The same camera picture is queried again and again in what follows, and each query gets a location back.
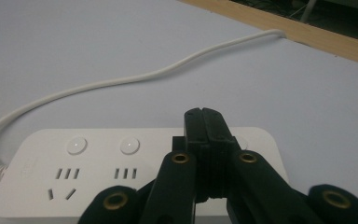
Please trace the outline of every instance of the wooden edge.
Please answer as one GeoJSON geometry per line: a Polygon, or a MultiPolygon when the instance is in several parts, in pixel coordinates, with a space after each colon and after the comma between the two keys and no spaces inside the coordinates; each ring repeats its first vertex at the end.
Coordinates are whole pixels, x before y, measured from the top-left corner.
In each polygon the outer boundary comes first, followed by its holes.
{"type": "Polygon", "coordinates": [[[261,30],[284,30],[288,39],[358,62],[358,40],[228,0],[181,0],[261,30]]]}

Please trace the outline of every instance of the white button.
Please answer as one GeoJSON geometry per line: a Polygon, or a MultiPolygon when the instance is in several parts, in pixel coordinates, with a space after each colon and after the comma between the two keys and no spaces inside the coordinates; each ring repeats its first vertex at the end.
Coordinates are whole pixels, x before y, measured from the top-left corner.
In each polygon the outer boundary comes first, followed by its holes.
{"type": "Polygon", "coordinates": [[[71,155],[78,155],[82,153],[84,150],[86,150],[87,147],[87,141],[85,138],[77,137],[72,139],[66,149],[68,150],[69,154],[71,155]]]}
{"type": "Polygon", "coordinates": [[[138,139],[134,137],[128,137],[121,142],[120,150],[126,155],[134,154],[138,151],[140,143],[138,139]]]}

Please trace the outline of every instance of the power cord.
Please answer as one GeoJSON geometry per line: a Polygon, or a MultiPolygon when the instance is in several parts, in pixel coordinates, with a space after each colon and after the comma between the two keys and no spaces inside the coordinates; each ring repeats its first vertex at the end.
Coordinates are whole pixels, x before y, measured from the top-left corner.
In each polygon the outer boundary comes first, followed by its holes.
{"type": "MultiPolygon", "coordinates": [[[[133,82],[146,81],[146,80],[154,79],[157,77],[164,77],[164,76],[167,76],[172,70],[174,70],[186,63],[189,63],[204,54],[207,54],[209,52],[212,52],[212,51],[215,51],[218,49],[223,49],[223,48],[227,48],[227,47],[230,47],[233,45],[237,45],[237,44],[249,41],[249,40],[257,39],[257,38],[260,38],[260,37],[263,37],[266,35],[278,35],[280,37],[286,38],[286,34],[284,33],[284,31],[267,30],[267,31],[263,31],[263,32],[260,32],[260,33],[254,34],[254,35],[248,35],[248,36],[245,36],[242,38],[238,38],[238,39],[234,39],[234,40],[224,42],[224,43],[221,43],[218,45],[214,45],[214,46],[211,46],[206,49],[202,49],[190,56],[187,56],[186,58],[184,58],[176,63],[173,63],[169,66],[163,67],[163,68],[153,71],[153,72],[149,72],[149,73],[145,73],[145,74],[141,74],[141,75],[137,75],[137,76],[132,76],[132,77],[120,77],[120,78],[115,78],[115,79],[108,79],[105,81],[95,82],[95,83],[87,84],[84,86],[72,88],[70,90],[60,91],[60,92],[48,95],[42,99],[33,101],[33,102],[29,103],[28,105],[24,105],[23,107],[20,107],[20,108],[14,110],[13,112],[7,114],[6,116],[0,118],[0,129],[6,127],[10,122],[17,119],[19,116],[39,107],[41,105],[45,105],[47,103],[61,99],[63,97],[74,95],[74,94],[77,94],[77,93],[80,93],[83,91],[91,91],[91,90],[96,90],[96,89],[105,88],[105,87],[113,87],[113,86],[117,86],[117,85],[133,83],[133,82]]],[[[5,166],[5,165],[0,166],[0,180],[4,176],[6,168],[7,168],[7,166],[5,166]]]]}

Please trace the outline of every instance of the brass grommet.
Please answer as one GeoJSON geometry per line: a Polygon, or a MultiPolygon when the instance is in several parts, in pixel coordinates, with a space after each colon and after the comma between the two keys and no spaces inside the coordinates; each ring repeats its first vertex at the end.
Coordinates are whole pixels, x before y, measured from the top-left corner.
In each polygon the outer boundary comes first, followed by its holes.
{"type": "Polygon", "coordinates": [[[190,161],[190,158],[185,153],[178,153],[172,156],[172,161],[175,163],[186,163],[190,161]]]}
{"type": "Polygon", "coordinates": [[[342,208],[342,209],[347,209],[349,207],[351,207],[351,202],[350,200],[345,197],[344,195],[333,191],[333,190],[325,190],[322,195],[324,196],[324,200],[328,203],[330,203],[331,205],[338,207],[338,208],[342,208]]]}
{"type": "Polygon", "coordinates": [[[124,192],[117,192],[107,196],[103,200],[103,206],[107,210],[118,210],[121,207],[124,207],[128,200],[129,198],[127,194],[125,194],[124,192]]]}
{"type": "Polygon", "coordinates": [[[244,152],[244,153],[240,154],[240,160],[244,161],[244,162],[251,163],[251,162],[256,162],[257,157],[255,155],[253,155],[253,154],[244,152]]]}

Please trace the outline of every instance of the electrical outlet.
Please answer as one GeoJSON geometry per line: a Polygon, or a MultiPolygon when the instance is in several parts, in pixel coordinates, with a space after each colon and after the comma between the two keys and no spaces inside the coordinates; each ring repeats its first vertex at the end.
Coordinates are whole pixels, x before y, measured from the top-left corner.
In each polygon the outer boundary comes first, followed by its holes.
{"type": "MultiPolygon", "coordinates": [[[[230,128],[242,149],[263,155],[287,181],[274,139],[259,128],[230,128]]],[[[0,182],[0,217],[80,217],[103,189],[139,189],[156,178],[178,129],[42,130],[19,148],[0,182]]],[[[225,200],[197,216],[227,216],[225,200]]]]}

